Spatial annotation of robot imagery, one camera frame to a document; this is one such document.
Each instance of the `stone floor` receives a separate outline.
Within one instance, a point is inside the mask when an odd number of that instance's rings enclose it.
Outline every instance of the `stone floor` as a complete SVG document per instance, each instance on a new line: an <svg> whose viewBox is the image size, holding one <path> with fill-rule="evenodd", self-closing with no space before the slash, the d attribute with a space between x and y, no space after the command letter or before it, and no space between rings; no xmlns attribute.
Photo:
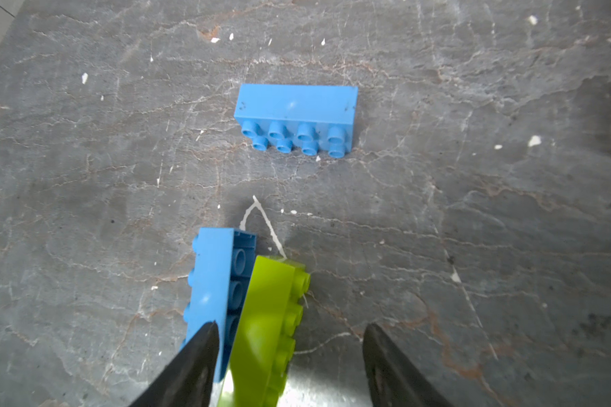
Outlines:
<svg viewBox="0 0 611 407"><path fill-rule="evenodd" d="M354 150L253 150L245 82L358 86ZM126 406L254 195L313 276L281 406L368 406L368 322L458 407L611 406L611 0L26 1L0 406Z"/></svg>

